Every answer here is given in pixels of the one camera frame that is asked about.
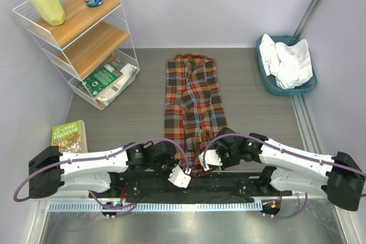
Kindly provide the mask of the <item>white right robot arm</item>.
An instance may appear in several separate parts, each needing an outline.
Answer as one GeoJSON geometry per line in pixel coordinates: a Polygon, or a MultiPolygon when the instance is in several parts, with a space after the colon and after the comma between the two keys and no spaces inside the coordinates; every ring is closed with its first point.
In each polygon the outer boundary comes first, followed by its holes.
{"type": "Polygon", "coordinates": [[[307,193],[326,198],[348,211],[358,211],[361,198],[365,196],[365,172],[347,153],[310,153],[265,135],[235,133],[228,127],[217,134],[213,143],[224,163],[244,160],[266,165],[258,181],[264,195],[275,191],[307,193]]]}

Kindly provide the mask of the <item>red brown plaid shirt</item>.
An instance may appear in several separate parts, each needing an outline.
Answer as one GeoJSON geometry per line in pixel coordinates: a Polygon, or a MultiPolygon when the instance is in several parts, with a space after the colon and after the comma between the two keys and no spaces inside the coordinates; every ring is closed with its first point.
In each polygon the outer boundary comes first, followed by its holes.
{"type": "Polygon", "coordinates": [[[166,63],[164,136],[184,150],[181,167],[191,175],[206,174],[198,156],[227,126],[213,58],[204,54],[178,54],[166,63]]]}

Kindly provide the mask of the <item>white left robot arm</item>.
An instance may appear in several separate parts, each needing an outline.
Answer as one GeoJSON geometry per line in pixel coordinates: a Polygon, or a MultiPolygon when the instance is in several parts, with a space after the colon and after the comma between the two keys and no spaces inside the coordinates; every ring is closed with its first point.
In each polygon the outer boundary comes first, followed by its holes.
{"type": "Polygon", "coordinates": [[[29,161],[28,196],[41,199],[63,191],[92,191],[114,198],[125,185],[124,173],[168,174],[179,163],[175,158],[179,149],[168,139],[89,153],[61,152],[58,146],[49,146],[29,161]]]}

